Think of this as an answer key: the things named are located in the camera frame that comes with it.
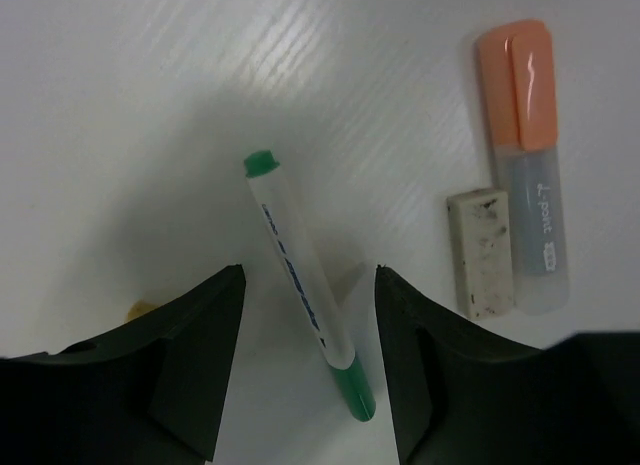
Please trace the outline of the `orange capped clear tube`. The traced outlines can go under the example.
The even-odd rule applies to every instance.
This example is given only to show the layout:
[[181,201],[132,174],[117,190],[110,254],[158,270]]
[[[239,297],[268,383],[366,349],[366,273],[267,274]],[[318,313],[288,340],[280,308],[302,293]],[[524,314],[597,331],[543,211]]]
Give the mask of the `orange capped clear tube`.
[[542,21],[519,20],[483,34],[477,57],[498,184],[509,198],[515,304],[545,314],[569,296],[552,37]]

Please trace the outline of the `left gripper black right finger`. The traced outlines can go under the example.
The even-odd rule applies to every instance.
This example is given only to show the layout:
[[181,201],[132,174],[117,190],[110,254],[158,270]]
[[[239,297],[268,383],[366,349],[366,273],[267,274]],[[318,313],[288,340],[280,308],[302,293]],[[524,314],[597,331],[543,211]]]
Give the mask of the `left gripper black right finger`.
[[402,463],[638,462],[637,333],[579,333],[536,349],[386,266],[375,274],[375,309]]

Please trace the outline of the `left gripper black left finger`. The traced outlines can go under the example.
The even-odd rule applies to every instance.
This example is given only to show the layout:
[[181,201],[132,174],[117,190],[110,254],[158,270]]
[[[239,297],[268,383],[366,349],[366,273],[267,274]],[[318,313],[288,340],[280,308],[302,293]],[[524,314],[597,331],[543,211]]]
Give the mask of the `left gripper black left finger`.
[[231,265],[124,325],[1,362],[5,464],[212,460],[244,305]]

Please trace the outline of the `green capped pen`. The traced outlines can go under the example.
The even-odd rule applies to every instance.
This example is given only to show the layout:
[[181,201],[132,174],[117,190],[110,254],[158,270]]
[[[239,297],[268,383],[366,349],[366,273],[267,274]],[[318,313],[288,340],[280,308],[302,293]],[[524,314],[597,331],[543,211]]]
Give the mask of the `green capped pen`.
[[281,164],[269,150],[243,161],[245,177],[296,297],[352,416],[371,420],[376,401]]

